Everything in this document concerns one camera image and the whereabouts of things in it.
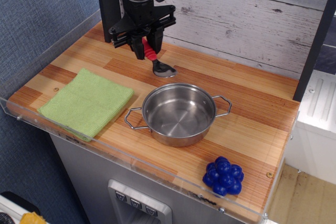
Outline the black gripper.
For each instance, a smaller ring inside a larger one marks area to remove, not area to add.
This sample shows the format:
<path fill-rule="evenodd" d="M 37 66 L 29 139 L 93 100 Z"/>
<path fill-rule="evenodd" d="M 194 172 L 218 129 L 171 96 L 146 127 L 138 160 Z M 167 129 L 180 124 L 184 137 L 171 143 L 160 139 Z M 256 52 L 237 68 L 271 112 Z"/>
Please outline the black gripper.
<path fill-rule="evenodd" d="M 144 60 L 142 37 L 158 54 L 161 51 L 163 31 L 176 23 L 174 5 L 155 6 L 154 0 L 122 0 L 124 15 L 109 33 L 114 47 L 131 44 L 137 59 Z"/>

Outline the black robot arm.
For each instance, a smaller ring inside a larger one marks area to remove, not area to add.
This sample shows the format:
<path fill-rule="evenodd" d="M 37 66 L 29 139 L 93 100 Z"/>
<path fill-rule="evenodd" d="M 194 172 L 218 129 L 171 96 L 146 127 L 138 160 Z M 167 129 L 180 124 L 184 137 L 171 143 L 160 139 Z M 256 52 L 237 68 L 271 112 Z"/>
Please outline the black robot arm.
<path fill-rule="evenodd" d="M 176 23 L 175 6 L 155 6 L 164 0 L 122 0 L 124 15 L 114 24 L 109 33 L 117 48 L 129 45 L 139 60 L 145 58 L 142 39 L 145 37 L 155 53 L 162 47 L 165 28 Z"/>

